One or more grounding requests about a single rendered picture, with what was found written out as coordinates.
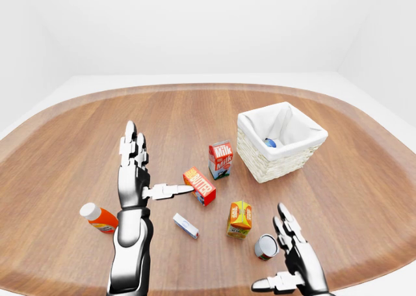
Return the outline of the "white and blue small box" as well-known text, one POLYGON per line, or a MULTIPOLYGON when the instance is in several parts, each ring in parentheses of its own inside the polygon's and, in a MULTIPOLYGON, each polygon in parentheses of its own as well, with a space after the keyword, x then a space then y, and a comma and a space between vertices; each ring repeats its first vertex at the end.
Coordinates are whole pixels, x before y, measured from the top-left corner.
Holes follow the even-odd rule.
POLYGON ((186 231, 186 233, 188 235, 190 235, 194 239, 198 238, 199 230, 193 224, 188 222, 188 220, 183 218, 179 213, 176 213, 173 216, 173 220, 180 228, 182 228, 184 231, 186 231))

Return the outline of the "red and white milk carton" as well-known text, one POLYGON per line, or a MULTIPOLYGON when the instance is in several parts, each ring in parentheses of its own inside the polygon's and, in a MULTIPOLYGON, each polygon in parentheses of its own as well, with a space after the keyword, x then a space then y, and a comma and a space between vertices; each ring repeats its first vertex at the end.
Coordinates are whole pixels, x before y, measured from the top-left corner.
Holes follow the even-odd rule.
POLYGON ((209 146, 209 170, 215 180, 230 175, 233 151, 229 141, 209 146))

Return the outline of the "red and orange butter box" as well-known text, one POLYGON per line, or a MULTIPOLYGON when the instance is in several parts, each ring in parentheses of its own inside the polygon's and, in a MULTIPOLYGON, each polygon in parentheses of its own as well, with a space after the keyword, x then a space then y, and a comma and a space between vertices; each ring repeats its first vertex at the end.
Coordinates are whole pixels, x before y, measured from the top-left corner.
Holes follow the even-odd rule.
POLYGON ((215 186, 196 167, 184 172, 183 179, 186 185, 194 188, 192 194, 203 206, 207 206, 215 199, 215 186))

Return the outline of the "white wicker basket with liner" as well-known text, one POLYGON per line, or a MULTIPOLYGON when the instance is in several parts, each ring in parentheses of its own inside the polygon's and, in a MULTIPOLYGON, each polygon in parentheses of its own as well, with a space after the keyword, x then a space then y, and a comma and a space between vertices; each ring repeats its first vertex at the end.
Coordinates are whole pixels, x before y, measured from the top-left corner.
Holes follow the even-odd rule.
POLYGON ((237 152, 259 183, 302 168, 327 137, 324 128, 286 101, 237 118, 237 152), (266 138, 276 147, 268 147, 266 138))

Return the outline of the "silver tin with red label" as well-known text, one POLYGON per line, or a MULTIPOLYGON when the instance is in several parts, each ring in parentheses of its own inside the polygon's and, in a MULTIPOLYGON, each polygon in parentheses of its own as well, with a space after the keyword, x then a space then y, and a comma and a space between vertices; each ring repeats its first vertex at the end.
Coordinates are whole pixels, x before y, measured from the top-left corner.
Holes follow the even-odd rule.
POLYGON ((280 251, 280 248, 272 235, 263 234, 257 240, 254 251, 260 260, 269 260, 280 251))

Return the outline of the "orange bottle with white cap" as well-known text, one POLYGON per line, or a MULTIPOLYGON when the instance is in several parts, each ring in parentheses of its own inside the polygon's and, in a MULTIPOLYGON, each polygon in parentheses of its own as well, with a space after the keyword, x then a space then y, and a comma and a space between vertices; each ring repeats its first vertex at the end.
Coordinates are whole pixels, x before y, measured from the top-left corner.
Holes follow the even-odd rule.
POLYGON ((83 205, 79 213, 92 226, 103 233, 112 234, 118 227, 118 219, 112 213, 95 205, 93 202, 83 205))

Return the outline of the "orange juice carton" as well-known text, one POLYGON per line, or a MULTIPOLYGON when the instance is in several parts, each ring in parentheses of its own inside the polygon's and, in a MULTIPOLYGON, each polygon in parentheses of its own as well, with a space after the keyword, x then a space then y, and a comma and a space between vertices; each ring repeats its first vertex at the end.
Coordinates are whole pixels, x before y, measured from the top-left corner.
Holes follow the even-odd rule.
POLYGON ((252 207, 243 200, 232 202, 227 221, 227 236, 245 239, 252 228, 252 207))

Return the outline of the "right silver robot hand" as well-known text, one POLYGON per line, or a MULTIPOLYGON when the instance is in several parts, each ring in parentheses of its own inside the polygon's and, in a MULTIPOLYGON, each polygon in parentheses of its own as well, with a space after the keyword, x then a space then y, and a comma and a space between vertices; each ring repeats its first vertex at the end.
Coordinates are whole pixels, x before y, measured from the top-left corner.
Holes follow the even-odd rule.
POLYGON ((287 270, 255 281, 253 292, 293 293, 303 296, 335 296, 330 293, 322 266, 313 247, 301 234, 301 227, 283 203, 278 204, 279 217, 273 218, 277 242, 285 252, 287 270))

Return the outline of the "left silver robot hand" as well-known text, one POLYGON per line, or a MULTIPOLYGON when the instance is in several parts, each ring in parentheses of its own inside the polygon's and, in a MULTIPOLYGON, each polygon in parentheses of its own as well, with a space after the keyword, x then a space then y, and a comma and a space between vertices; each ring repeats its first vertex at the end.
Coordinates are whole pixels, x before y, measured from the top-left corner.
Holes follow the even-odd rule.
POLYGON ((125 135, 120 139, 121 165, 118 172, 118 193, 122 209, 146 207, 148 199, 160 200, 189 193, 191 185, 160 183, 150 187, 150 174, 146 168, 149 155, 146 139, 137 131, 133 121, 128 121, 125 135))

